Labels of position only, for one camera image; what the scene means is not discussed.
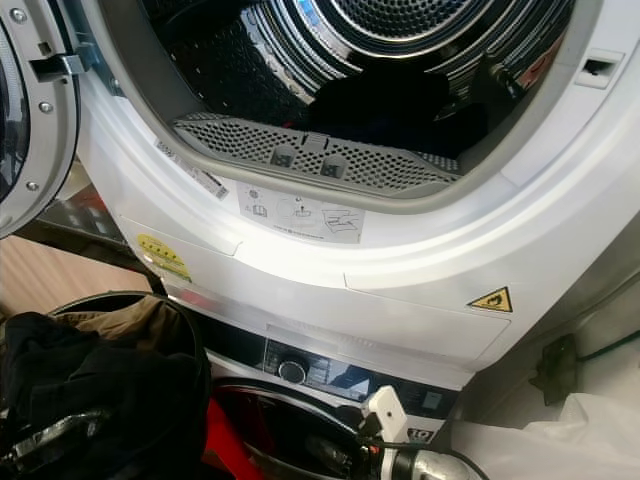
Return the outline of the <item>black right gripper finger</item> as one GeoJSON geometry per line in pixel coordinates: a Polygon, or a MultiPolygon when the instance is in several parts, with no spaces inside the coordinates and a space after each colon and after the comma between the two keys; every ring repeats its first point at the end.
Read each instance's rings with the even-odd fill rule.
{"type": "Polygon", "coordinates": [[[305,449],[333,476],[352,476],[361,460],[361,444],[308,435],[305,449]]]}

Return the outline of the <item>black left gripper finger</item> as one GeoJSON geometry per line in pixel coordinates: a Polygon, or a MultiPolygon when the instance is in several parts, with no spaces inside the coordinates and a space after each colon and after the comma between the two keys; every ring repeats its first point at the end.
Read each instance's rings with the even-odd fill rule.
{"type": "Polygon", "coordinates": [[[73,413],[44,429],[19,436],[8,451],[10,471],[36,471],[67,456],[101,433],[111,419],[110,412],[73,413]]]}

